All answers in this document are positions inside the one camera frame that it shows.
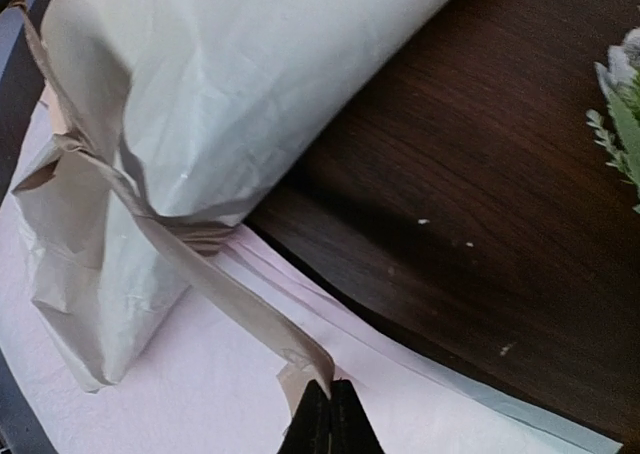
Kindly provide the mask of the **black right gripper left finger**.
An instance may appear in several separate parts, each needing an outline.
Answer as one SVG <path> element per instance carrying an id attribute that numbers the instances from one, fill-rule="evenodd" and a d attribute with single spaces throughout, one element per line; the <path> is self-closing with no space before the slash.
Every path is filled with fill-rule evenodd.
<path id="1" fill-rule="evenodd" d="M 310 381 L 286 431 L 278 454 L 328 454 L 330 401 L 316 380 Z"/>

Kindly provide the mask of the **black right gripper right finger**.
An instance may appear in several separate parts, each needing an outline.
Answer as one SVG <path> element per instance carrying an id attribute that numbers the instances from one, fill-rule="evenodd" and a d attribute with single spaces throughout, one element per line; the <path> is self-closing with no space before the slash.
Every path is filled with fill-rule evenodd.
<path id="1" fill-rule="evenodd" d="M 333 454 L 383 454 L 353 384 L 331 383 L 331 447 Z"/>

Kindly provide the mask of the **beige ribbon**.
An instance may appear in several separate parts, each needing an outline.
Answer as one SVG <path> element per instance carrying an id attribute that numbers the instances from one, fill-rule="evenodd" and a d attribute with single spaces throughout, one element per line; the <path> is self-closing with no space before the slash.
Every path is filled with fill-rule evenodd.
<path id="1" fill-rule="evenodd" d="M 278 381 L 291 410 L 298 408 L 309 384 L 317 384 L 330 398 L 335 374 L 331 355 L 284 314 L 205 259 L 220 251 L 234 229 L 217 222 L 180 223 L 154 213 L 125 175 L 96 152 L 87 121 L 56 78 L 26 3 L 6 1 L 2 8 L 20 11 L 32 57 L 72 120 L 70 131 L 53 136 L 56 147 L 95 166 L 156 251 L 226 316 L 287 362 Z"/>

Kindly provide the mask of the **grey-white wrapping paper sheet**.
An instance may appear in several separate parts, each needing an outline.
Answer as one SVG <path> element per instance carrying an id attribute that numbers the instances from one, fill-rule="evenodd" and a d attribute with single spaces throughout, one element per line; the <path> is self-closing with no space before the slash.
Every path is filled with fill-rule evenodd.
<path id="1" fill-rule="evenodd" d="M 153 212 L 235 230 L 448 1 L 51 0 L 32 24 L 96 152 Z M 54 135 L 72 129 L 56 99 L 63 128 Z M 55 243 L 61 298 L 33 303 L 76 380 L 95 392 L 114 385 L 153 327 L 139 313 L 114 323 L 125 294 L 115 283 L 92 286 L 108 249 L 109 202 L 120 199 L 54 135 L 13 194 L 39 196 L 23 214 L 47 218 L 36 238 Z"/>

